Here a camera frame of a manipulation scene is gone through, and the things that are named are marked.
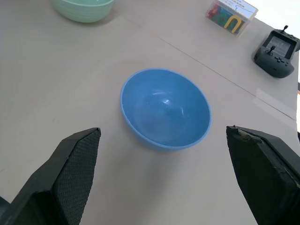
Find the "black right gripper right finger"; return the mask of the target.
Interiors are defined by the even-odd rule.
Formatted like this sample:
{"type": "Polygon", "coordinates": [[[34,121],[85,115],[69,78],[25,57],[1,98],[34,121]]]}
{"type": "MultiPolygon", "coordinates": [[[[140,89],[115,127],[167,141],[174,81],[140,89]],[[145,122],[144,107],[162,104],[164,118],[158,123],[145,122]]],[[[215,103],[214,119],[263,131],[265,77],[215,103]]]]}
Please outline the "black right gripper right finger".
{"type": "Polygon", "coordinates": [[[227,126],[238,185],[258,225],[300,225],[300,156],[282,139],[227,126]]]}

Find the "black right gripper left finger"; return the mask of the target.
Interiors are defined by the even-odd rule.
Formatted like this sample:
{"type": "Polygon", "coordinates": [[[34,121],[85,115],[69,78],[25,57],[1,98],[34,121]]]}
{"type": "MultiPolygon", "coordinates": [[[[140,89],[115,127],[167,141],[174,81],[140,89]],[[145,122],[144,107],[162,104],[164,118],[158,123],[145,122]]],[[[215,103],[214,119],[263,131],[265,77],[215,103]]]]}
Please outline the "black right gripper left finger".
{"type": "Polygon", "coordinates": [[[11,203],[0,197],[0,225],[79,225],[94,179],[101,130],[63,139],[11,203]]]}

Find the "blue plastic bowl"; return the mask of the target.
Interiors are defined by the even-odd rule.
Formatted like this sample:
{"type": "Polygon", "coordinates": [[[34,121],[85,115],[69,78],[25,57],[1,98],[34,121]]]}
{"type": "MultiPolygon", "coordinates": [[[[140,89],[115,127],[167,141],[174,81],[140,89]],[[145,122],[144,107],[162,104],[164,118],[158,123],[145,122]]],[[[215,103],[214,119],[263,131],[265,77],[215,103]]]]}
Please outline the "blue plastic bowl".
{"type": "Polygon", "coordinates": [[[207,136],[212,121],[202,90],[166,68],[132,74],[120,91],[120,111],[135,138],[160,152],[195,146],[207,136]]]}

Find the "black handheld remote controller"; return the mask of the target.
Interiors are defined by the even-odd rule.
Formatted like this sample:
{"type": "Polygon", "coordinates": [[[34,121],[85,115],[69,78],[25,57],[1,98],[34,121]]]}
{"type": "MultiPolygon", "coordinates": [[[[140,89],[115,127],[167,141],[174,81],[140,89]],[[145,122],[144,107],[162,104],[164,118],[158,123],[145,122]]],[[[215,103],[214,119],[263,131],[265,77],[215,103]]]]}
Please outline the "black handheld remote controller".
{"type": "Polygon", "coordinates": [[[285,30],[274,29],[254,55],[254,62],[275,78],[286,78],[294,71],[293,55],[300,50],[300,39],[285,30]]]}

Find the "clear box of coloured letters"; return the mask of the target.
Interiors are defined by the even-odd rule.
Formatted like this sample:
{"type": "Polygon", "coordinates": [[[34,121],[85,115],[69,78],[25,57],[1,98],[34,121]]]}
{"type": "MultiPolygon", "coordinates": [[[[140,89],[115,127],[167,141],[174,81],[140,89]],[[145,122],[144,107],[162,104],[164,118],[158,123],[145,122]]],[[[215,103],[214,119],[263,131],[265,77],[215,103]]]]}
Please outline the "clear box of coloured letters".
{"type": "Polygon", "coordinates": [[[256,16],[258,9],[244,0],[213,0],[206,17],[239,36],[256,16]]]}

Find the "green plastic bowl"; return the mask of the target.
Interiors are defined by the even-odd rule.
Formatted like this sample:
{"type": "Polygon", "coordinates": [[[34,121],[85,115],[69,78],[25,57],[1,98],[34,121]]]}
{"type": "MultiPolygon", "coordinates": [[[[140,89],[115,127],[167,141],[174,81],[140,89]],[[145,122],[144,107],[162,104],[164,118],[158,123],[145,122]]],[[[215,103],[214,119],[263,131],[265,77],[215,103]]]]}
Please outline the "green plastic bowl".
{"type": "Polygon", "coordinates": [[[62,16],[75,22],[94,23],[109,15],[115,0],[50,0],[62,16]]]}

